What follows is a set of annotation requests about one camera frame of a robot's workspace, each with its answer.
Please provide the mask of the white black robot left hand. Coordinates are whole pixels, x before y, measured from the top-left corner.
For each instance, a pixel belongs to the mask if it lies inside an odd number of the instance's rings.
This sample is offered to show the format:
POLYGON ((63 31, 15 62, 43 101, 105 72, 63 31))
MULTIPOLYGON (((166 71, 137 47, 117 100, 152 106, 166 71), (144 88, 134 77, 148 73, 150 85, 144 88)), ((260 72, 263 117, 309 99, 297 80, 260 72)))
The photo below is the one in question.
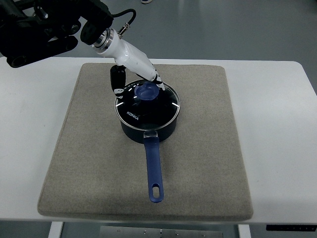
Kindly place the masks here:
POLYGON ((123 66, 131 72, 165 90, 164 83, 147 55, 135 46, 120 38, 119 34, 106 29, 93 43, 95 51, 106 58, 113 58, 118 66, 123 66))

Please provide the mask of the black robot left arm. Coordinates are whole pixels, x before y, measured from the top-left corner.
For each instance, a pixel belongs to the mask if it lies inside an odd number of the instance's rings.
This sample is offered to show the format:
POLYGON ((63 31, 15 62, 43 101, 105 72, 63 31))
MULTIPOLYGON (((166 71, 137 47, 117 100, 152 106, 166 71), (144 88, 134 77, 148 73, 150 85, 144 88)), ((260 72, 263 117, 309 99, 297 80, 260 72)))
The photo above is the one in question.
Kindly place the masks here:
POLYGON ((114 18, 134 9, 110 13, 100 0, 2 0, 0 53, 13 67, 22 67, 73 50, 78 40, 92 45, 114 18))

